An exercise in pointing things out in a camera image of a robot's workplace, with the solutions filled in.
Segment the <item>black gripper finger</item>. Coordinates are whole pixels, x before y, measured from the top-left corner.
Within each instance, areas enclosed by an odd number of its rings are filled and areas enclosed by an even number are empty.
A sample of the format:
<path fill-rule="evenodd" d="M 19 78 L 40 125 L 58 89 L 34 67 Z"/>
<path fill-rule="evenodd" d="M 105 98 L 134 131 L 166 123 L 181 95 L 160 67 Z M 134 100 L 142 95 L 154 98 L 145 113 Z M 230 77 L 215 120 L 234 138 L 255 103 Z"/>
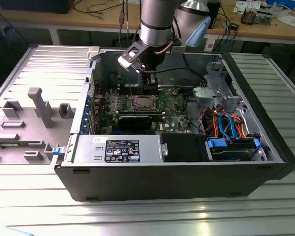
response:
<path fill-rule="evenodd" d="M 151 73 L 149 76 L 149 89 L 151 91 L 158 91 L 159 90 L 158 78 L 156 77 L 155 73 Z"/>
<path fill-rule="evenodd" d="M 143 91 L 150 91 L 150 73 L 146 73 L 144 70 L 142 71 L 142 83 L 143 83 Z"/>

